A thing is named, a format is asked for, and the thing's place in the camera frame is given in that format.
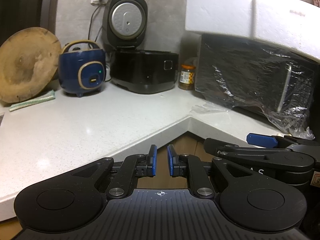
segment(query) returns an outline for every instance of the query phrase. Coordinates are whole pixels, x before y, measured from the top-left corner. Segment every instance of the glass jar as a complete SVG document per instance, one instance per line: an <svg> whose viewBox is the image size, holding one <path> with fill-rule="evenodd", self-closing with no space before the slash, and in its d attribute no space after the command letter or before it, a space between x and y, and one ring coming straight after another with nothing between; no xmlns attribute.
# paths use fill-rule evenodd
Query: glass jar
<svg viewBox="0 0 320 240"><path fill-rule="evenodd" d="M178 87L183 90L195 88L196 67L192 65L181 65L181 74Z"/></svg>

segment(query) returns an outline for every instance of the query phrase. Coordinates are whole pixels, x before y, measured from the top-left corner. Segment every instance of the wooden floor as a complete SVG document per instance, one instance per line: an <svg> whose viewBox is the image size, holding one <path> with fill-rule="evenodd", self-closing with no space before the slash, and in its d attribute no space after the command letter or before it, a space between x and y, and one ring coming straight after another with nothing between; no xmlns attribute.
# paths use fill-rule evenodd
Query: wooden floor
<svg viewBox="0 0 320 240"><path fill-rule="evenodd" d="M190 134L184 134L171 142L177 154L192 154L198 156L203 162L210 162L212 155L203 149L202 140ZM158 149L156 176L141 178L138 188L186 188L187 179L172 178L169 175L167 146ZM22 230L17 218L12 218L0 223L0 240L10 240Z"/></svg>

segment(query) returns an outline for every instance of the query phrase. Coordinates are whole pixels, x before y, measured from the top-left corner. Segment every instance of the ribbed black surface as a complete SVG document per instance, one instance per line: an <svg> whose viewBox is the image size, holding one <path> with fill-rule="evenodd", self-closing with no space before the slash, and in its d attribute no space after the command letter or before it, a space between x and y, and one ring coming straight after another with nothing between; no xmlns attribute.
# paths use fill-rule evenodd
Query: ribbed black surface
<svg viewBox="0 0 320 240"><path fill-rule="evenodd" d="M188 190L135 189L125 199L111 200L89 225L72 232L44 234L24 230L17 240L308 240L296 229L259 234L239 228L211 200Z"/></svg>

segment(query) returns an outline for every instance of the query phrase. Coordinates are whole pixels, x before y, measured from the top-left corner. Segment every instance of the gray tile wall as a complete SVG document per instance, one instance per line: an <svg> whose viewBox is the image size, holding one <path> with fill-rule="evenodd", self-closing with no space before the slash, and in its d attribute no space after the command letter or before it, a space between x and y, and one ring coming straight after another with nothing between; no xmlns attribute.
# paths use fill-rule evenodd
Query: gray tile wall
<svg viewBox="0 0 320 240"><path fill-rule="evenodd" d="M199 36L184 30L186 0L146 0L148 27L144 48L180 53L180 61L195 57ZM90 17L96 7L90 0L58 0L56 35L61 44L87 39ZM91 39L95 39L102 24L101 8L92 24Z"/></svg>

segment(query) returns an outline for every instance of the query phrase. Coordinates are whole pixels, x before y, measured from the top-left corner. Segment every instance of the open rice cooker lid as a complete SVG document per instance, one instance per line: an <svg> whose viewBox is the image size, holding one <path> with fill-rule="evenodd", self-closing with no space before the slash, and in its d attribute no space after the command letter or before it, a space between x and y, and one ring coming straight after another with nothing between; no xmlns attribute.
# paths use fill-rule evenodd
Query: open rice cooker lid
<svg viewBox="0 0 320 240"><path fill-rule="evenodd" d="M145 0L111 0L107 36L116 49L135 49L145 36L148 7Z"/></svg>

